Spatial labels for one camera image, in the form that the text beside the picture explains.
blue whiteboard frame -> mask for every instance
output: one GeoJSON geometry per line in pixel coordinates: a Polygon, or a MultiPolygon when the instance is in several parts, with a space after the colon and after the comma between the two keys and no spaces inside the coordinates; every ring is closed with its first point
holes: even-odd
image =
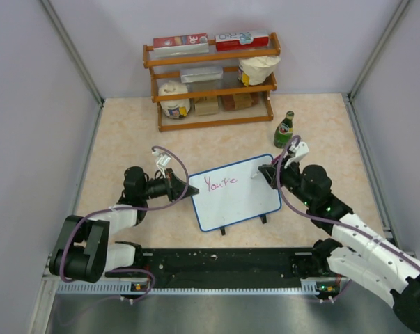
{"type": "MultiPolygon", "coordinates": [[[[272,158],[272,160],[273,160],[273,156],[272,156],[270,153],[266,153],[266,154],[258,155],[257,157],[248,158],[248,159],[245,159],[245,160],[241,160],[241,161],[233,162],[233,163],[231,163],[231,164],[227,164],[227,165],[223,165],[223,166],[220,166],[220,167],[216,167],[216,168],[212,168],[212,169],[204,170],[204,171],[199,172],[199,173],[194,173],[194,174],[190,175],[189,177],[193,177],[193,176],[197,176],[197,175],[200,175],[200,174],[204,174],[204,173],[212,172],[212,171],[214,171],[214,170],[222,169],[222,168],[229,167],[229,166],[232,166],[232,165],[241,164],[242,162],[246,162],[246,161],[250,161],[250,160],[254,160],[254,159],[258,159],[258,158],[262,158],[262,157],[270,157],[270,158],[272,158]]],[[[249,217],[249,218],[246,218],[246,219],[242,219],[242,220],[240,220],[240,221],[235,221],[234,223],[230,223],[230,224],[227,224],[227,225],[224,225],[224,226],[220,226],[220,227],[218,227],[218,228],[213,228],[213,229],[208,230],[208,231],[204,231],[204,230],[202,230],[202,227],[201,227],[201,222],[199,221],[199,215],[197,214],[197,210],[196,210],[196,205],[194,204],[194,196],[191,196],[191,201],[193,202],[194,213],[196,214],[197,223],[199,224],[199,229],[200,229],[202,232],[207,233],[207,232],[211,232],[211,231],[214,231],[214,230],[220,230],[221,228],[226,228],[227,226],[232,226],[232,225],[235,225],[235,224],[241,223],[241,222],[243,222],[243,221],[249,221],[250,219],[258,218],[258,217],[261,217],[261,216],[263,216],[263,215],[265,215],[265,214],[271,214],[272,212],[279,211],[279,210],[282,208],[282,199],[281,199],[281,195],[279,194],[279,191],[278,191],[278,190],[277,190],[277,193],[278,193],[278,198],[279,198],[279,208],[278,208],[278,209],[276,209],[276,210],[272,210],[272,211],[269,211],[269,212],[264,212],[263,214],[259,214],[259,215],[257,215],[257,216],[252,216],[252,217],[249,217]]]]}

small whiteboard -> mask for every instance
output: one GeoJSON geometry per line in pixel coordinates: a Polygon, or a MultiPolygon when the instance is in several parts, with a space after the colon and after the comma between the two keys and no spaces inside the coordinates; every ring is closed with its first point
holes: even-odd
{"type": "Polygon", "coordinates": [[[259,173],[270,164],[270,154],[206,170],[189,177],[189,184],[199,189],[192,196],[199,227],[209,232],[281,209],[279,192],[273,190],[259,173]]]}

white bag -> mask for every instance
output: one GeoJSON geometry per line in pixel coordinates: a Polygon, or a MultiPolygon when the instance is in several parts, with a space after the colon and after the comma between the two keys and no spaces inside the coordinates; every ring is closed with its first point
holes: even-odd
{"type": "Polygon", "coordinates": [[[263,83],[277,68],[279,56],[262,56],[239,60],[238,79],[246,86],[263,83]]]}

tabletop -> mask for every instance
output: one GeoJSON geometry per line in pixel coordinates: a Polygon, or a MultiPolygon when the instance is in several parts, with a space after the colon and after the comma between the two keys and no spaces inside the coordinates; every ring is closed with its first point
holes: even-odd
{"type": "MultiPolygon", "coordinates": [[[[271,95],[272,122],[227,125],[172,132],[157,130],[157,107],[150,98],[107,99],[88,164],[77,214],[114,205],[123,190],[123,173],[130,166],[140,166],[151,177],[156,170],[151,146],[161,145],[174,152],[190,174],[216,168],[250,157],[281,150],[273,146],[276,126],[287,111],[295,112],[294,133],[310,149],[301,161],[323,166],[332,179],[333,193],[353,208],[361,219],[383,235],[363,162],[350,126],[341,94],[271,95]]],[[[175,161],[170,163],[182,180],[185,174],[175,161]]],[[[285,192],[296,208],[305,206],[285,192]]],[[[166,196],[149,200],[150,207],[168,203],[166,196]]],[[[283,205],[267,216],[218,230],[199,229],[192,200],[186,198],[174,206],[148,212],[141,224],[110,236],[110,241],[133,241],[145,248],[175,247],[294,247],[312,246],[328,234],[283,205]]]]}

metal frame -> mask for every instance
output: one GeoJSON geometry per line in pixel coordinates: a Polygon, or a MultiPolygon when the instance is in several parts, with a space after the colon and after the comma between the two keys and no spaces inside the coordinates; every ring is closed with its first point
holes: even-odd
{"type": "Polygon", "coordinates": [[[363,83],[367,79],[369,73],[371,73],[371,70],[374,68],[375,64],[380,58],[380,55],[382,51],[384,50],[384,47],[388,43],[391,36],[395,33],[401,20],[404,18],[405,14],[407,13],[407,10],[410,7],[411,3],[412,3],[412,0],[401,0],[400,3],[398,4],[396,11],[392,15],[392,18],[389,20],[389,23],[386,29],[383,31],[383,34],[378,40],[377,45],[374,47],[374,50],[372,51],[368,60],[364,64],[363,69],[358,75],[358,78],[355,81],[354,86],[352,87],[352,90],[348,94],[350,101],[353,102],[354,98],[357,96],[358,92],[363,86],[363,83]]]}
{"type": "MultiPolygon", "coordinates": [[[[98,111],[97,119],[95,120],[95,127],[91,134],[90,145],[88,152],[86,154],[86,158],[84,160],[84,169],[83,173],[81,174],[80,181],[79,181],[79,188],[78,192],[75,196],[75,203],[72,205],[72,212],[74,212],[77,208],[79,197],[81,194],[81,190],[84,183],[84,178],[86,175],[88,162],[91,157],[93,144],[95,141],[95,137],[98,131],[98,126],[100,124],[100,118],[102,114],[102,107],[104,104],[104,99],[101,96],[95,82],[93,81],[91,75],[89,74],[86,66],[84,65],[81,56],[79,55],[77,48],[73,44],[72,40],[70,39],[66,29],[64,28],[62,22],[59,19],[59,16],[56,14],[56,11],[51,4],[50,0],[38,0],[44,9],[48,19],[52,23],[55,31],[59,35],[63,46],[65,47],[66,52],[68,53],[69,57],[72,59],[75,68],[77,69],[79,75],[84,80],[84,83],[90,90],[91,94],[94,96],[95,100],[97,101],[98,105],[100,106],[100,110],[98,111]]],[[[377,45],[375,46],[371,56],[367,60],[363,70],[360,72],[359,76],[355,84],[352,87],[352,90],[348,94],[343,94],[343,101],[346,106],[346,110],[348,112],[350,122],[355,133],[355,137],[357,139],[357,143],[359,146],[359,150],[361,152],[361,157],[364,162],[364,166],[366,168],[366,173],[368,175],[368,180],[371,185],[371,190],[373,192],[373,196],[375,199],[375,203],[380,213],[380,218],[382,219],[382,224],[384,228],[385,235],[389,238],[394,238],[396,241],[396,233],[392,230],[391,226],[391,212],[389,211],[385,196],[382,190],[381,181],[378,176],[378,172],[375,169],[375,164],[373,163],[375,160],[371,155],[371,151],[369,150],[369,140],[366,138],[366,135],[362,131],[361,122],[359,119],[359,113],[354,106],[354,98],[357,96],[357,93],[360,91],[361,87],[363,86],[365,80],[367,79],[369,73],[372,71],[373,67],[375,66],[377,60],[382,53],[385,45],[387,44],[390,37],[396,31],[396,28],[400,24],[400,21],[406,14],[409,5],[412,3],[412,0],[401,0],[393,17],[389,21],[386,29],[384,30],[381,38],[379,39],[377,45]]],[[[40,334],[45,333],[47,330],[47,325],[49,321],[49,316],[52,311],[54,298],[56,291],[58,289],[60,283],[60,279],[58,277],[51,276],[49,271],[46,268],[45,274],[42,277],[42,282],[40,286],[40,291],[38,293],[38,298],[35,304],[35,308],[33,311],[33,316],[31,318],[31,327],[29,329],[29,334],[40,334]]]]}
{"type": "Polygon", "coordinates": [[[363,126],[361,125],[361,120],[356,112],[354,104],[350,101],[346,94],[343,94],[343,101],[348,112],[352,130],[357,140],[357,145],[363,160],[364,168],[366,169],[366,174],[368,175],[368,181],[371,186],[375,205],[377,206],[378,213],[383,224],[384,233],[387,237],[389,237],[388,239],[391,237],[395,241],[395,244],[398,245],[397,234],[393,229],[393,224],[391,223],[391,212],[387,207],[385,200],[386,196],[382,190],[382,183],[375,168],[375,159],[373,158],[369,148],[369,140],[366,138],[366,135],[363,132],[363,126]]]}
{"type": "Polygon", "coordinates": [[[70,39],[68,32],[64,28],[63,23],[59,19],[58,14],[56,14],[55,8],[53,7],[52,3],[50,2],[50,0],[38,0],[38,1],[41,4],[42,8],[44,9],[50,23],[54,27],[58,37],[63,43],[65,51],[67,52],[68,56],[72,60],[75,68],[78,71],[79,76],[83,79],[84,83],[86,84],[86,87],[89,89],[92,96],[97,101],[98,105],[102,106],[104,104],[104,99],[102,95],[100,94],[100,92],[98,91],[98,88],[95,85],[95,82],[93,81],[92,76],[89,74],[89,71],[84,65],[84,62],[81,59],[81,56],[79,55],[79,52],[77,51],[77,48],[75,47],[72,40],[70,39]]]}

